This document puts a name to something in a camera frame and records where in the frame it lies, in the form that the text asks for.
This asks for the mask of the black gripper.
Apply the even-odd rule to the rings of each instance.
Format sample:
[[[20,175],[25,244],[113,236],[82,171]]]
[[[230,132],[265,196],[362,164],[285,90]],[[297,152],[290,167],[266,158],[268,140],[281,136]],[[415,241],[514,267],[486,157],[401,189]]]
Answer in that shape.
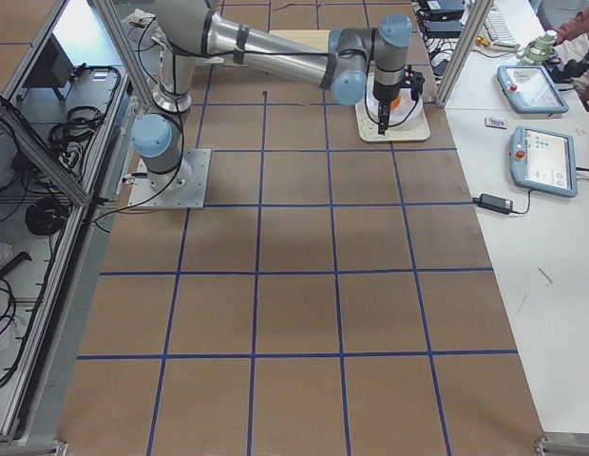
[[[424,91],[425,77],[411,66],[396,70],[384,70],[377,67],[374,71],[372,95],[379,102],[377,109],[377,132],[384,135],[390,127],[390,104],[407,88],[410,98],[417,102]]]

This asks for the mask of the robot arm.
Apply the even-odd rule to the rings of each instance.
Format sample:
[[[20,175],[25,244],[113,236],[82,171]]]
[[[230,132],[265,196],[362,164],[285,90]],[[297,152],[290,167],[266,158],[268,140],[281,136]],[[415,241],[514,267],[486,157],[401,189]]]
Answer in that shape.
[[[159,1],[155,18],[166,44],[152,97],[164,112],[189,109],[196,61],[215,57],[329,90],[341,105],[376,102],[368,117],[380,136],[396,126],[390,117],[403,91],[421,100],[425,79],[407,63],[412,23],[402,14],[376,28],[333,29],[326,50],[229,21],[211,1]]]

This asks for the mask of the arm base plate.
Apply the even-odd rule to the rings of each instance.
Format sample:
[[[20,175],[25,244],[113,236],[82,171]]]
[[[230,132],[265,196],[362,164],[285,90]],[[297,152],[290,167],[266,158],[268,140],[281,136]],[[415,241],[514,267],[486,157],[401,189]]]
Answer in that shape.
[[[144,177],[133,181],[128,206],[145,209],[202,209],[205,203],[211,150],[185,149],[177,174],[149,173],[139,158],[137,171]]]

